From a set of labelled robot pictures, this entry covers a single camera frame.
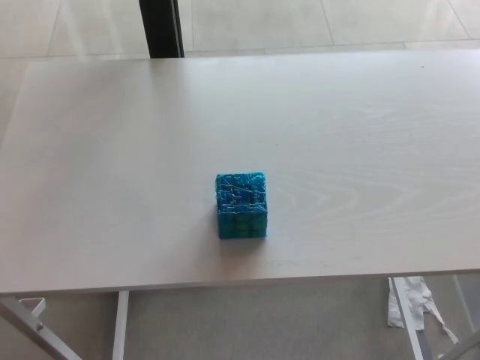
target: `floor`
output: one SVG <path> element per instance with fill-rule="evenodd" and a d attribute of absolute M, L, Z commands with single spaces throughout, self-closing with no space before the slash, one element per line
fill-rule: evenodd
<path fill-rule="evenodd" d="M 190 57 L 480 48 L 479 0 L 178 5 Z M 29 62 L 148 57 L 136 0 L 0 0 L 0 143 Z M 479 276 L 427 284 L 460 339 L 480 329 Z M 387 298 L 386 279 L 133 292 L 125 358 L 411 359 L 407 333 L 386 326 Z M 49 296 L 41 317 L 84 359 L 108 359 L 115 315 L 107 293 Z M 430 317 L 425 332 L 434 359 L 452 346 Z M 49 357 L 0 319 L 0 359 Z"/>

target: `table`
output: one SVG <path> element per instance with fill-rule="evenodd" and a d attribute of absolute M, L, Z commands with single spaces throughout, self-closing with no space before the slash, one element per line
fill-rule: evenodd
<path fill-rule="evenodd" d="M 31 64 L 0 293 L 478 271 L 479 95 L 475 50 Z M 266 240 L 219 241 L 215 176 L 255 170 Z"/>

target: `metal table frame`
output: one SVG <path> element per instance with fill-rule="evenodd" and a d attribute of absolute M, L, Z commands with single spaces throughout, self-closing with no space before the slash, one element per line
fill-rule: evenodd
<path fill-rule="evenodd" d="M 393 277 L 391 283 L 394 288 L 395 297 L 397 298 L 398 307 L 402 316 L 403 324 L 408 332 L 410 343 L 412 344 L 412 352 L 415 360 L 431 360 L 431 355 L 422 351 L 419 342 L 419 334 L 413 325 L 412 314 L 408 310 L 407 297 L 404 290 L 398 286 L 398 277 Z M 113 343 L 112 360 L 122 360 L 125 348 L 125 333 L 127 330 L 128 315 L 128 296 L 129 291 L 121 291 L 118 293 L 118 306 L 115 324 L 115 340 Z M 37 306 L 33 310 L 26 307 L 26 303 L 37 301 Z M 39 319 L 41 311 L 45 308 L 45 300 L 40 299 L 23 299 L 18 300 L 13 296 L 0 298 L 0 316 L 4 317 L 11 325 L 21 331 L 30 340 L 36 343 L 46 353 L 50 354 L 54 359 L 61 360 L 80 360 L 80 357 L 56 336 L 46 325 Z M 471 337 L 461 341 L 446 353 L 442 360 L 455 360 L 462 356 L 466 351 L 470 350 L 476 344 L 480 343 L 480 330 L 475 331 Z"/>

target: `blue cube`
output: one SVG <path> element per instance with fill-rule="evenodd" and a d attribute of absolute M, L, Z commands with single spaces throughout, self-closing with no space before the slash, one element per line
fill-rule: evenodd
<path fill-rule="evenodd" d="M 267 233 L 267 198 L 262 172 L 218 174 L 218 237 L 264 238 Z"/>

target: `white metal leg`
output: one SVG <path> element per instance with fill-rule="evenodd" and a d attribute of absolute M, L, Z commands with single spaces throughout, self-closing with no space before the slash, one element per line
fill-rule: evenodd
<path fill-rule="evenodd" d="M 115 324 L 115 340 L 113 342 L 113 360 L 123 360 L 125 348 L 125 332 L 127 331 L 128 291 L 118 293 L 117 321 Z"/>
<path fill-rule="evenodd" d="M 67 344 L 13 296 L 0 298 L 0 315 L 54 359 L 81 360 Z"/>
<path fill-rule="evenodd" d="M 31 309 L 31 314 L 38 317 L 47 307 L 45 298 L 21 298 L 19 300 L 27 309 Z"/>
<path fill-rule="evenodd" d="M 413 325 L 412 313 L 407 302 L 407 297 L 405 296 L 404 289 L 401 286 L 397 286 L 397 277 L 391 278 L 391 285 L 395 292 L 395 297 L 397 298 L 398 308 L 400 309 L 400 315 L 402 316 L 403 324 L 408 332 L 410 338 L 410 343 L 412 344 L 413 355 L 415 360 L 424 360 L 422 355 L 422 349 L 420 348 L 419 338 Z"/>

